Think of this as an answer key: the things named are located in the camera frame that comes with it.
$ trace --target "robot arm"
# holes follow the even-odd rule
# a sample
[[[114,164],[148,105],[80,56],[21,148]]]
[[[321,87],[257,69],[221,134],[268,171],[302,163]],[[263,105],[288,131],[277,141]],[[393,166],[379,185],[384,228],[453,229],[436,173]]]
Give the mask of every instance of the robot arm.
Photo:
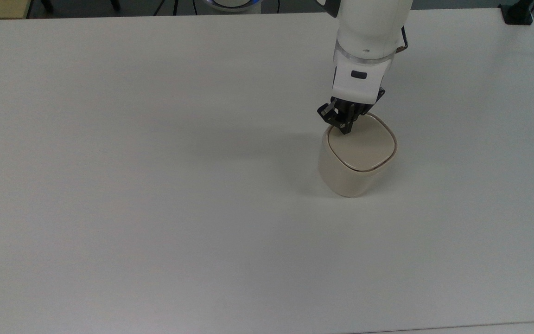
[[[317,0],[339,18],[331,103],[318,109],[343,134],[384,95],[380,87],[397,51],[413,0]]]

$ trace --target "black cable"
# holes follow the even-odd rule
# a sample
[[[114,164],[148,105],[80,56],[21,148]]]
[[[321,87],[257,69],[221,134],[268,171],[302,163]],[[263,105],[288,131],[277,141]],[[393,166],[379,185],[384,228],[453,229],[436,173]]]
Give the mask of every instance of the black cable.
[[[164,4],[164,1],[165,1],[165,0],[162,0],[162,1],[159,3],[158,8],[156,9],[156,11],[154,12],[154,15],[152,15],[152,16],[156,16],[156,15],[158,15],[159,9],[160,9],[160,8],[162,7],[162,5]]]
[[[401,33],[403,34],[403,43],[404,46],[397,47],[397,51],[395,53],[399,53],[401,51],[405,51],[409,47],[409,43],[407,42],[407,34],[405,34],[405,26],[401,28]]]

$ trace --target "black clamp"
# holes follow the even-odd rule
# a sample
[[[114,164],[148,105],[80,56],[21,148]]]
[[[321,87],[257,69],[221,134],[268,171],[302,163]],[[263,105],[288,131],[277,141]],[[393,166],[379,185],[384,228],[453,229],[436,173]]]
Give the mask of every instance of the black clamp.
[[[377,102],[384,93],[385,90],[380,87],[376,98]],[[372,107],[373,104],[356,103],[331,97],[331,103],[323,104],[318,108],[317,112],[325,122],[347,135],[351,132],[351,127],[358,117],[367,114]]]

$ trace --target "white table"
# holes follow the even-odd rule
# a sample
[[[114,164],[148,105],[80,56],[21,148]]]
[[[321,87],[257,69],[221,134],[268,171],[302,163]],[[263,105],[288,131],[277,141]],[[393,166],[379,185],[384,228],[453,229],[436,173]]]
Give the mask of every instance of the white table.
[[[316,161],[325,13],[0,21],[0,333],[534,321],[534,26],[413,11],[371,193]]]

